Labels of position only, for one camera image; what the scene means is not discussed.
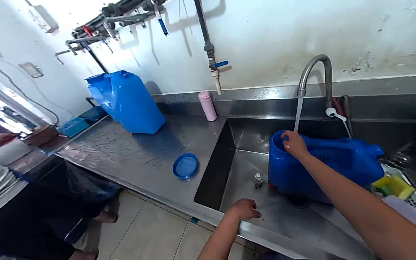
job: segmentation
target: wall switch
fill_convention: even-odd
[[[20,63],[19,66],[34,79],[44,76],[44,74],[41,72],[41,69],[38,66],[33,65],[31,62]]]
[[[45,33],[52,33],[59,28],[55,20],[42,6],[30,6],[28,10],[33,18],[33,21],[38,23],[38,26]]]

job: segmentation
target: white wall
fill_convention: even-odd
[[[63,123],[89,109],[85,97],[91,95],[81,77],[75,76],[69,67],[62,66],[54,59],[52,48],[44,43],[38,33],[0,0],[0,69],[9,74],[29,97],[54,111]],[[44,76],[31,78],[18,66],[24,62],[38,65]],[[15,91],[2,74],[0,81]],[[48,111],[39,110],[52,122],[55,121]]]
[[[26,6],[24,0],[7,1],[14,9]],[[60,24],[56,35],[42,35],[43,40],[64,50],[71,30],[97,15],[104,3],[33,1]],[[331,58],[335,81],[416,74],[416,0],[202,3],[217,61],[231,65],[221,73],[224,89],[297,84],[305,64],[320,53]],[[95,52],[108,70],[138,74],[152,93],[214,89],[194,2],[170,0],[164,6],[168,37],[155,19],[145,29],[131,27],[133,34],[117,23],[121,40],[110,43],[114,54],[102,43],[94,44]],[[85,57],[66,54],[62,59],[78,79],[100,73]],[[312,81],[322,81],[321,73],[312,75]]]

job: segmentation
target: sink drain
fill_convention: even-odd
[[[309,206],[309,199],[301,194],[285,194],[285,201],[297,209],[305,209]]]

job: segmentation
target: tiled floor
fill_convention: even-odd
[[[190,216],[132,193],[120,194],[116,223],[92,222],[76,246],[99,250],[99,260],[195,260],[213,227],[193,224]],[[253,260],[255,250],[261,248],[238,237],[228,260]]]

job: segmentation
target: yellow sponge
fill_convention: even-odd
[[[377,188],[387,187],[393,195],[403,200],[406,200],[415,191],[414,187],[399,176],[384,176],[372,185]]]

